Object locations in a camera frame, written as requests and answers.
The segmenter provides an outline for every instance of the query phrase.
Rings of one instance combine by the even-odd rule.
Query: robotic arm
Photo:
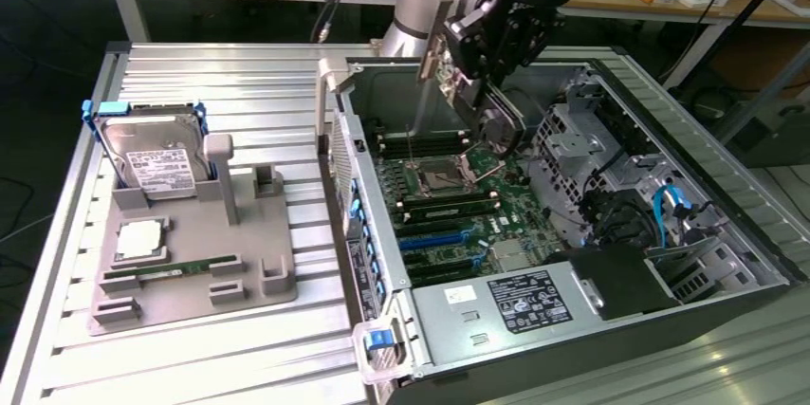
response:
[[[517,65],[528,65],[561,25],[556,7],[568,0],[477,0],[429,37],[421,72],[435,70],[448,103],[479,139],[508,156],[525,132],[521,113],[499,87]]]

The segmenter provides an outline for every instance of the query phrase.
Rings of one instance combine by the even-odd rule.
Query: workbench leg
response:
[[[146,23],[142,20],[137,0],[114,0],[114,4],[117,5],[117,12],[121,15],[129,41],[148,42],[149,31],[146,30]]]
[[[667,81],[663,82],[664,89],[675,87],[680,84],[680,82],[686,78],[686,75],[688,75],[690,71],[692,71],[692,68],[695,68],[695,65],[706,54],[706,51],[708,50],[714,42],[718,40],[718,37],[723,33],[724,28],[728,27],[728,24],[731,24],[728,20],[722,20],[718,24],[712,24],[706,28],[703,33],[699,35],[695,44],[692,45],[692,47],[688,48],[688,51],[686,52],[680,63],[676,65],[675,69],[670,73]]]

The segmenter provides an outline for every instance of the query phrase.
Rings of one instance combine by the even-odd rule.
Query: hard drive label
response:
[[[193,174],[185,149],[128,152],[137,184],[145,193],[193,188]]]
[[[547,271],[492,280],[487,284],[505,329],[512,334],[573,319]]]

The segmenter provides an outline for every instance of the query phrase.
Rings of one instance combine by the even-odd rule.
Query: blue pcie slot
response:
[[[469,240],[469,231],[459,231],[452,234],[440,236],[421,237],[416,239],[405,239],[400,241],[400,251],[427,249],[429,247],[449,246],[452,244],[463,244]]]

